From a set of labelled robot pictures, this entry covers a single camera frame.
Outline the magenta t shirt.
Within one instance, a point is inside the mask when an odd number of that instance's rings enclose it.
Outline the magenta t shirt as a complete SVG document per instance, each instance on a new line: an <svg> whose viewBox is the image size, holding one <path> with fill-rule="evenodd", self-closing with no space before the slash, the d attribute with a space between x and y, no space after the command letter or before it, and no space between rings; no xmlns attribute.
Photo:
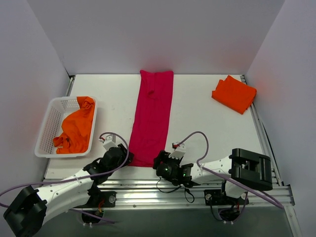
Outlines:
<svg viewBox="0 0 316 237"><path fill-rule="evenodd" d="M141 83L129 151L130 166L152 167L154 158L165 149L173 96L174 73L140 71Z"/></svg>

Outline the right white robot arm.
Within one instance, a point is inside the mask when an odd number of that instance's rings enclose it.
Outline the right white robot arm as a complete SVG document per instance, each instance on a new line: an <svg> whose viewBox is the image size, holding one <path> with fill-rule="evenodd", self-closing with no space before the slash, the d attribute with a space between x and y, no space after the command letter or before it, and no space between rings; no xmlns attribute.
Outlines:
<svg viewBox="0 0 316 237"><path fill-rule="evenodd" d="M183 157L174 157L172 153L160 151L154 159L153 169L156 175L174 186L191 188L222 179L224 186L219 192L223 203L232 203L246 189L226 179L231 178L242 185L257 191L273 189L271 159L266 155L235 148L232 154L211 162L189 163L181 165Z"/></svg>

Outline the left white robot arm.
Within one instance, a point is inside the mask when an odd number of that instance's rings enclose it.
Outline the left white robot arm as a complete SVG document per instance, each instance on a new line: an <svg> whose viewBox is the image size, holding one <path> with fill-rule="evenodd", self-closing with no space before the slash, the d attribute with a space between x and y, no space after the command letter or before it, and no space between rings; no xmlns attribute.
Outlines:
<svg viewBox="0 0 316 237"><path fill-rule="evenodd" d="M104 183L114 171L131 163L134 154L123 144L109 148L101 158L60 183L34 189L23 188L4 212L4 219L17 237L31 237L50 219L72 208L96 206Z"/></svg>

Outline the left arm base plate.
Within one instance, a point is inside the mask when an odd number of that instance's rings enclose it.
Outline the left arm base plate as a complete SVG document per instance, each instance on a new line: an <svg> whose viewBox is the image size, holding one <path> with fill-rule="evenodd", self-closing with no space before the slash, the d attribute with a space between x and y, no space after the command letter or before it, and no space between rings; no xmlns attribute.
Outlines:
<svg viewBox="0 0 316 237"><path fill-rule="evenodd" d="M90 207L106 207L112 208L116 205L116 195L117 193L114 191L106 191L106 192L99 192L97 194L93 194L87 205Z"/></svg>

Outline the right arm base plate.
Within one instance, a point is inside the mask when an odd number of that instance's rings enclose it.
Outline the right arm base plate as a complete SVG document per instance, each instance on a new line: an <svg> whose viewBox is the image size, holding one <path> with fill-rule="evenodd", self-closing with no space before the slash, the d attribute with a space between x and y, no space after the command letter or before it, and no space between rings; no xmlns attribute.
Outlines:
<svg viewBox="0 0 316 237"><path fill-rule="evenodd" d="M248 205L249 200L242 197L229 197L220 189L204 190L204 200L207 206L232 206L232 205Z"/></svg>

